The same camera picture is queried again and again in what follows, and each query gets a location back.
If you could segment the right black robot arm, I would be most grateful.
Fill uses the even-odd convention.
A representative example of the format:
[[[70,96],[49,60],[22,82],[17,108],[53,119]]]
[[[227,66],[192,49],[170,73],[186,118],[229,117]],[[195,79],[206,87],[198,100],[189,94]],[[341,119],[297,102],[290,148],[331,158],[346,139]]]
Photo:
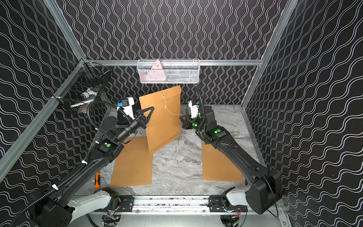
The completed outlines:
[[[251,184],[245,193],[248,205],[262,215],[282,199],[281,174],[268,169],[250,156],[232,137],[231,133],[217,124],[211,106],[203,103],[200,88],[198,99],[192,99],[186,115],[180,116],[182,128],[195,130],[196,135],[206,144],[224,154]]]

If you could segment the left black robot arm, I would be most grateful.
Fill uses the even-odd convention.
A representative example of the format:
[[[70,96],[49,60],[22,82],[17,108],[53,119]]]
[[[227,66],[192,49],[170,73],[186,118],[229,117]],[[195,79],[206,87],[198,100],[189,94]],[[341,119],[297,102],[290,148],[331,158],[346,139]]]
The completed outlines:
[[[97,125],[91,117],[91,112],[97,105],[115,109],[122,119],[109,116]],[[44,191],[33,191],[29,196],[28,205],[15,215],[10,226],[16,226],[18,219],[25,213],[28,213],[32,222],[39,227],[66,227],[80,216],[94,210],[113,211],[119,208],[119,194],[110,188],[82,197],[80,201],[74,200],[73,196],[98,170],[121,154],[130,135],[136,133],[139,128],[147,127],[153,111],[154,107],[140,109],[137,110],[136,116],[131,118],[119,105],[102,100],[91,102],[87,108],[87,117],[102,134],[103,139],[91,146],[85,158],[60,181]]]

